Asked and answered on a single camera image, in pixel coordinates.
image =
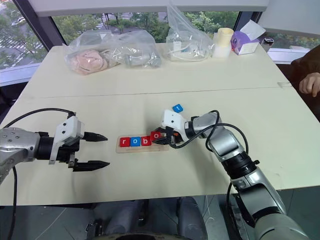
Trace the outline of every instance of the clear plastic bag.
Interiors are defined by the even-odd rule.
[[[79,74],[88,75],[117,65],[117,61],[109,54],[112,49],[104,41],[111,37],[109,30],[88,30],[68,46],[63,45],[67,66]]]
[[[158,68],[161,65],[155,39],[145,30],[114,35],[104,40],[112,46],[112,52],[109,54],[118,63],[143,68]]]
[[[196,29],[171,1],[167,16],[170,29],[166,37],[166,55],[171,61],[202,61],[212,55],[213,40]]]

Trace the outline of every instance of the window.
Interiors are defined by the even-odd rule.
[[[311,50],[320,45],[320,38],[316,37],[296,36],[272,32],[266,32],[264,35],[264,37],[270,37],[274,40],[272,48],[294,49],[295,47],[292,46],[296,46]]]
[[[213,36],[218,28],[233,28],[239,12],[200,11],[184,14],[199,30]],[[108,29],[115,34],[121,34],[144,29],[154,37],[156,43],[164,43],[169,31],[166,12],[115,12],[54,16],[53,20],[67,44],[87,30]]]
[[[0,70],[40,63],[46,54],[16,5],[0,2]]]

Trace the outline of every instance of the blue block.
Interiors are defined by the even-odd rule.
[[[177,105],[173,106],[172,109],[176,113],[181,113],[184,110],[183,107],[180,104],[177,104]]]
[[[130,147],[139,147],[140,146],[140,137],[134,136],[130,138]]]

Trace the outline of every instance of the hand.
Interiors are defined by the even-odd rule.
[[[320,92],[320,73],[313,72],[308,74],[300,83],[299,91],[303,94],[311,94],[316,97]]]

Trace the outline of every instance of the gray floor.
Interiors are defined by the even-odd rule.
[[[283,190],[281,197],[292,217],[312,240],[320,240],[320,187]],[[210,240],[228,240],[227,229],[218,201],[223,195],[195,196]],[[152,199],[149,219],[139,231],[177,234],[176,199]],[[84,240],[86,226],[94,219],[108,220],[126,202],[99,203],[95,209],[54,206],[19,206],[14,240]],[[0,239],[6,239],[11,221],[11,207],[0,210]],[[250,240],[253,230],[248,227]]]

